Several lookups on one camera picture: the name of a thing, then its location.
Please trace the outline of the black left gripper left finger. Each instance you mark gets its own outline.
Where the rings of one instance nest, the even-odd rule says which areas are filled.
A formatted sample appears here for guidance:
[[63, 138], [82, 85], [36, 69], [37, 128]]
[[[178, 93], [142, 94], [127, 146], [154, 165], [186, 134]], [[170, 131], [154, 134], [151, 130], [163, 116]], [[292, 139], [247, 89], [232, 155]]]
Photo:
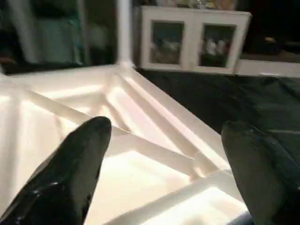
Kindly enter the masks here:
[[2, 225], [84, 224], [112, 136], [107, 117], [70, 132], [0, 217]]

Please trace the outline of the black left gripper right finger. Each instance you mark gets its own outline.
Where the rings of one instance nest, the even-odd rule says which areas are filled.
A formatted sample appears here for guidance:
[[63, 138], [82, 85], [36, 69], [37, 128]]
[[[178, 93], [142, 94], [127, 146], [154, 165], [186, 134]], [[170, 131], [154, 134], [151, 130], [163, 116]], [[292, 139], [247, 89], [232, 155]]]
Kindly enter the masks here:
[[300, 165], [270, 134], [243, 121], [223, 125], [222, 145], [256, 225], [300, 223]]

